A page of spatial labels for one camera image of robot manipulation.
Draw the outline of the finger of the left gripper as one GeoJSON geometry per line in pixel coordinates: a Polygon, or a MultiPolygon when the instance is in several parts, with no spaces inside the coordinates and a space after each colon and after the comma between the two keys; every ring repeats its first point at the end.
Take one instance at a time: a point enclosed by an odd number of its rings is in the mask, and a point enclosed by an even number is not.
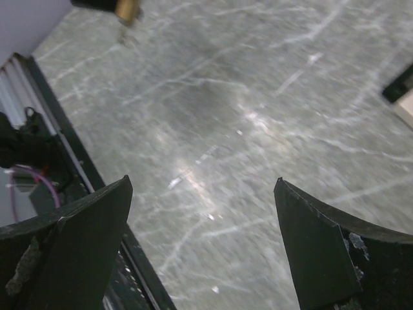
{"type": "Polygon", "coordinates": [[[117,0],[70,0],[74,7],[114,13],[117,0]]]}

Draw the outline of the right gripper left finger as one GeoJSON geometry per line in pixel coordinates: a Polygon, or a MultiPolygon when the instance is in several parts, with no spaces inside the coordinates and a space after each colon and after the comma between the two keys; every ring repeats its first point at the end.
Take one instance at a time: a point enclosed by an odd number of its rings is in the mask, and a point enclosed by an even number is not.
{"type": "Polygon", "coordinates": [[[130,211],[128,176],[1,228],[1,309],[101,309],[130,211]]]}

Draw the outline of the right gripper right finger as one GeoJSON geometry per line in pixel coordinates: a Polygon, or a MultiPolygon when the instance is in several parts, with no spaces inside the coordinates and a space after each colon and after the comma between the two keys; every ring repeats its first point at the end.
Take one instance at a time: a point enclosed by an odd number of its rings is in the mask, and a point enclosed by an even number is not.
{"type": "Polygon", "coordinates": [[[279,178],[277,217],[300,309],[412,309],[412,235],[279,178]]]}

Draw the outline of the large brass padlock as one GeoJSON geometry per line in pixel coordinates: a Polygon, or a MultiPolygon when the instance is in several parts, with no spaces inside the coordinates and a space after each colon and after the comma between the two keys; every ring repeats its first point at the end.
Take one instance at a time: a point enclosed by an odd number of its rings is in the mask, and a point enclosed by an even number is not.
{"type": "Polygon", "coordinates": [[[126,33],[129,28],[135,23],[135,20],[138,20],[143,11],[141,8],[142,1],[140,0],[119,0],[116,4],[115,14],[121,23],[118,42],[120,44],[125,43],[126,33]]]}

